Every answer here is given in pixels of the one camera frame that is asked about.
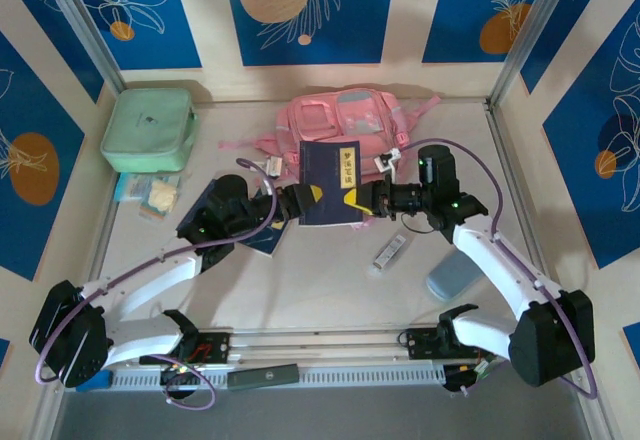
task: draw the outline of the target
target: green storage case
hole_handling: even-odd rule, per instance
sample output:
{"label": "green storage case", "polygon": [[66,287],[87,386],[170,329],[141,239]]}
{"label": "green storage case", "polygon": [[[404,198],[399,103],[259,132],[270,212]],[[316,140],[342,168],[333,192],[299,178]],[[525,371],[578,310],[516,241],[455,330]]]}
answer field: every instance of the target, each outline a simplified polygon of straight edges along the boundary
{"label": "green storage case", "polygon": [[178,172],[189,160],[197,130],[187,90],[125,90],[118,96],[101,151],[117,172]]}

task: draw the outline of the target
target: backpack strap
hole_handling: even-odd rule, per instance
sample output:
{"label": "backpack strap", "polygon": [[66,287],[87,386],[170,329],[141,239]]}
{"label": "backpack strap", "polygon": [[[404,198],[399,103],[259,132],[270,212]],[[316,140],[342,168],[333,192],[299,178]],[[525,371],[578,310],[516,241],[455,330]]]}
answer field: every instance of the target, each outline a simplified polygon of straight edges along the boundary
{"label": "backpack strap", "polygon": [[229,142],[222,140],[218,142],[218,148],[220,150],[238,150],[240,148],[253,147],[258,150],[262,150],[268,155],[280,156],[280,148],[276,136],[272,133],[265,133],[256,138],[250,138],[246,140],[239,140],[237,142]]}
{"label": "backpack strap", "polygon": [[442,99],[439,96],[434,95],[426,102],[420,102],[420,104],[416,108],[414,108],[410,112],[407,112],[405,114],[405,118],[407,119],[408,131],[413,130],[418,124],[418,120],[420,120],[420,117],[422,117],[422,115],[438,105],[441,101]]}

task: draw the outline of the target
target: book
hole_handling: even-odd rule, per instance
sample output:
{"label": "book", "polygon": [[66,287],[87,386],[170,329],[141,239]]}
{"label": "book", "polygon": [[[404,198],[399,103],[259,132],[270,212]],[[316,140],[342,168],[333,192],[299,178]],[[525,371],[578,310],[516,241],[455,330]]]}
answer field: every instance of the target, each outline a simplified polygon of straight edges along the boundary
{"label": "book", "polygon": [[191,206],[187,214],[178,224],[178,227],[176,228],[178,232],[193,221],[193,219],[196,216],[196,213],[198,213],[198,210],[207,206],[207,197],[209,196],[209,193],[213,190],[213,187],[215,186],[215,184],[216,184],[216,179],[214,178],[205,187],[205,189],[202,191],[202,193],[198,197],[198,200],[196,200],[196,202]]}
{"label": "book", "polygon": [[363,213],[344,203],[344,196],[360,185],[360,143],[300,142],[300,183],[322,189],[322,200],[304,212],[301,226],[362,223]]}
{"label": "book", "polygon": [[[262,191],[258,190],[258,193],[256,193],[253,198],[257,198],[262,195]],[[288,224],[289,222],[287,221],[274,222],[265,227],[264,230],[255,234],[253,237],[247,238],[240,243],[271,257],[280,243],[280,239],[284,235],[284,231]]]}

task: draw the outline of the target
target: pink backpack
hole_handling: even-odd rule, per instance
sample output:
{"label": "pink backpack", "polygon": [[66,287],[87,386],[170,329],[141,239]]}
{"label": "pink backpack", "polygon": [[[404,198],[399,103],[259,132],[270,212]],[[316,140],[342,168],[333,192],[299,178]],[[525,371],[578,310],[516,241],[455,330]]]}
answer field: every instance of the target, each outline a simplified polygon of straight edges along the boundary
{"label": "pink backpack", "polygon": [[[283,157],[289,171],[298,178],[300,141],[359,141],[364,183],[380,178],[374,158],[392,148],[407,146],[409,132],[419,118],[439,102],[440,98],[434,96],[405,112],[391,93],[367,88],[305,95],[294,98],[278,112],[275,135],[234,146],[252,144],[269,155]],[[227,142],[220,145],[230,146]]]}

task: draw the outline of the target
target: metal bracket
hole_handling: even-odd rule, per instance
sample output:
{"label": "metal bracket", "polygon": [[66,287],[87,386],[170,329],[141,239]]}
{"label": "metal bracket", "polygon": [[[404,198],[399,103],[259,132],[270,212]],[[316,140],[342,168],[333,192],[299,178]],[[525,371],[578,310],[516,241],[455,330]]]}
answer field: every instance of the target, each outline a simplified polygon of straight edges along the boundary
{"label": "metal bracket", "polygon": [[[229,358],[230,332],[200,332],[196,337],[195,348],[189,357],[180,359],[187,363],[226,365]],[[171,352],[170,357],[177,355]],[[140,357],[140,365],[166,365],[168,362],[153,357]]]}
{"label": "metal bracket", "polygon": [[404,331],[406,348],[411,360],[476,359],[480,350],[461,345],[455,350],[445,347],[438,328],[408,328]]}

